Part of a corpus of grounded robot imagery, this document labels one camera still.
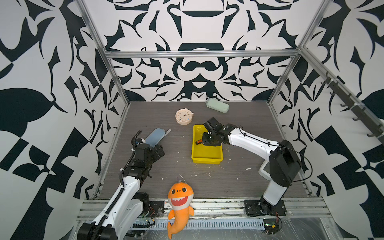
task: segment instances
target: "yellow tray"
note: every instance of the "yellow tray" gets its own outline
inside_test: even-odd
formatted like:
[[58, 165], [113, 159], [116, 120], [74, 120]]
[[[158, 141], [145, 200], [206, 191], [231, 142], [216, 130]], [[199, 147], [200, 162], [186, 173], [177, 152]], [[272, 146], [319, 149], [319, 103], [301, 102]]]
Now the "yellow tray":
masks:
[[203, 133], [208, 132], [204, 125], [193, 126], [192, 160], [194, 163], [220, 164], [223, 160], [223, 146], [196, 145], [196, 141], [203, 138]]

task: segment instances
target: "orange shark plush toy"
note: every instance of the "orange shark plush toy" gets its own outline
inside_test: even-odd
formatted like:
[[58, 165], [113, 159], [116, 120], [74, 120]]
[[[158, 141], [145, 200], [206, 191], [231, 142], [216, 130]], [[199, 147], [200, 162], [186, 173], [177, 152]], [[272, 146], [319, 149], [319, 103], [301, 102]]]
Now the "orange shark plush toy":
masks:
[[184, 229], [188, 223], [189, 215], [194, 215], [195, 212], [190, 202], [193, 198], [193, 190], [190, 185], [179, 182], [172, 186], [168, 193], [168, 202], [172, 206], [172, 210], [168, 214], [168, 219], [175, 218], [173, 225], [168, 222], [168, 237], [172, 238], [172, 234], [178, 233]]

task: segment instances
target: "clock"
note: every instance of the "clock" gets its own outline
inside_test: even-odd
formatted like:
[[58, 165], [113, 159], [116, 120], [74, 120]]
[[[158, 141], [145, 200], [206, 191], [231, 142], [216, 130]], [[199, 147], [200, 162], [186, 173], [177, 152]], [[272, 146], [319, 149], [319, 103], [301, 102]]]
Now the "clock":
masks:
[[187, 125], [192, 122], [193, 112], [184, 108], [176, 112], [176, 122], [180, 125]]

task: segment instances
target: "wood grain surface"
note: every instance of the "wood grain surface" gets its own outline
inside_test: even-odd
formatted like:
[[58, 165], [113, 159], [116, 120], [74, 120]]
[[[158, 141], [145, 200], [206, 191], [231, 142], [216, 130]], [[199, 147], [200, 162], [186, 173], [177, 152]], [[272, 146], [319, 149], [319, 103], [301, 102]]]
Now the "wood grain surface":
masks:
[[[109, 199], [116, 191], [120, 168], [132, 153], [134, 134], [142, 129], [140, 137], [145, 138], [156, 128], [171, 128], [171, 132], [160, 142], [165, 156], [152, 165], [153, 178], [144, 181], [140, 192], [148, 193], [150, 198], [167, 198], [170, 187], [183, 177], [193, 188], [195, 198], [261, 197], [269, 181], [258, 174], [263, 159], [256, 154], [224, 144], [220, 165], [196, 165], [191, 159], [193, 125], [203, 124], [211, 117], [222, 124], [242, 125], [245, 131], [269, 140], [282, 140], [266, 102], [228, 104], [228, 113], [220, 113], [205, 103], [132, 102], [99, 198]], [[176, 111], [182, 108], [194, 112], [192, 123], [186, 126], [175, 120]], [[306, 196], [301, 182], [293, 183], [285, 193], [285, 197]]]

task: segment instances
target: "side wall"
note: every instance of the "side wall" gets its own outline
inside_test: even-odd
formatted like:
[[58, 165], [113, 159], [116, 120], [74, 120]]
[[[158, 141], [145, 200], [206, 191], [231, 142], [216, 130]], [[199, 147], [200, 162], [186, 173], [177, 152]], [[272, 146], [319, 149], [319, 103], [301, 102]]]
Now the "side wall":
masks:
[[[296, 49], [321, 0], [84, 0], [107, 51]], [[268, 100], [289, 57], [114, 59], [131, 101]]]
[[[335, 0], [309, 50], [384, 119], [384, 4]], [[343, 237], [384, 237], [384, 146], [300, 58], [273, 106], [286, 137], [311, 161], [314, 195], [324, 197]], [[302, 159], [306, 176], [311, 167]]]
[[68, 239], [124, 103], [72, 0], [0, 2], [2, 239]]

